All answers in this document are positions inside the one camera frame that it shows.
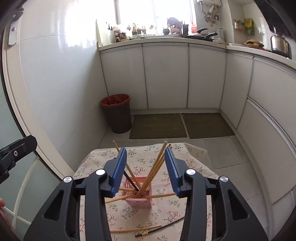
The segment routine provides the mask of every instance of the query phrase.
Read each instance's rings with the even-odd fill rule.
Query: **table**
[[[151,169],[162,144],[149,146],[126,147],[127,163],[135,175],[147,175]],[[208,169],[202,161],[207,156],[207,151],[187,144],[173,143],[172,150],[176,158],[182,159],[189,168],[193,168],[205,177],[215,178],[218,176]],[[118,154],[116,148],[93,150],[82,162],[74,175],[74,179],[89,176],[97,169],[103,168],[106,161],[113,159]],[[165,163],[152,181],[152,194],[172,193],[170,178]],[[106,204],[107,217],[110,230],[133,229],[149,227],[152,225],[166,225],[185,215],[186,198],[179,199],[177,196],[168,196],[152,199],[151,208],[132,208],[126,201],[119,200]],[[212,206],[210,196],[207,196],[207,238],[212,236]],[[80,202],[80,238],[85,241],[85,221],[84,221],[84,196]],[[113,241],[178,241],[182,231],[183,221],[167,227],[161,231],[152,233],[149,236],[135,238],[136,232],[113,233]]]

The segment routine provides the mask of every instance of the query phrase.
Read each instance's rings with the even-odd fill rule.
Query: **bright window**
[[[137,24],[147,29],[147,34],[162,34],[167,27],[167,18],[175,17],[179,21],[196,24],[193,0],[116,0],[118,23],[123,25]]]

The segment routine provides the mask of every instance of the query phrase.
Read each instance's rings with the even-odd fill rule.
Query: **silver bolt head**
[[[222,181],[224,183],[228,182],[228,180],[229,180],[228,177],[225,177],[225,176],[220,177],[220,181]]]
[[[65,178],[63,179],[63,181],[64,181],[65,183],[69,183],[69,182],[72,181],[72,177],[65,177]]]
[[[188,175],[194,175],[194,174],[196,173],[196,171],[193,170],[193,169],[187,169],[187,170],[186,170],[186,173],[187,173]]]
[[[99,169],[99,170],[97,170],[96,171],[96,174],[98,175],[98,176],[102,176],[102,175],[104,175],[105,174],[105,170],[104,169]]]

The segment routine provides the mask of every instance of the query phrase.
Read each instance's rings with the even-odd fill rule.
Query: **trash can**
[[[100,104],[105,113],[107,122],[116,134],[131,129],[131,97],[127,94],[111,95],[101,100]]]

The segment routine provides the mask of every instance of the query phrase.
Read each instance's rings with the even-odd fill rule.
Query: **white countertop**
[[[201,45],[208,45],[212,47],[222,48],[226,49],[225,45],[218,44],[218,43],[212,43],[209,41],[204,40],[197,40],[197,39],[186,39],[186,38],[147,38],[147,39],[135,39],[135,40],[129,40],[124,42],[119,42],[115,44],[109,44],[106,46],[99,47],[99,51],[112,49],[116,47],[122,47],[127,45],[134,45],[134,44],[145,44],[145,43],[185,43],[185,44],[201,44]]]
[[[280,62],[284,65],[287,65],[290,68],[293,68],[296,70],[296,62],[293,60],[290,60],[288,58],[285,58],[281,55],[263,51],[259,49],[254,48],[248,48],[248,47],[240,47],[240,46],[225,46],[223,44],[213,43],[209,41],[204,40],[197,40],[197,39],[186,39],[186,38],[147,38],[147,39],[135,39],[135,40],[129,40],[119,43],[114,43],[106,46],[99,47],[98,44],[98,50],[103,51],[107,49],[113,49],[117,47],[127,46],[127,45],[135,45],[135,44],[145,44],[145,43],[160,43],[160,42],[167,42],[167,43],[186,43],[186,44],[198,44],[198,45],[206,45],[206,46],[212,46],[220,49],[226,49],[226,50],[232,50],[232,51],[239,51],[239,52],[245,52],[249,54],[255,54],[258,56],[262,56],[265,58],[269,58],[272,60],[275,60],[277,62]]]
[[[240,47],[240,46],[226,46],[227,50],[233,50],[233,51],[239,51],[239,52],[245,52],[250,54],[256,54],[265,58],[270,58],[272,60],[278,61],[284,65],[287,65],[293,69],[296,70],[296,62],[285,58],[284,56],[269,52],[269,51],[263,51],[260,49],[254,49],[254,48],[248,48],[248,47]]]

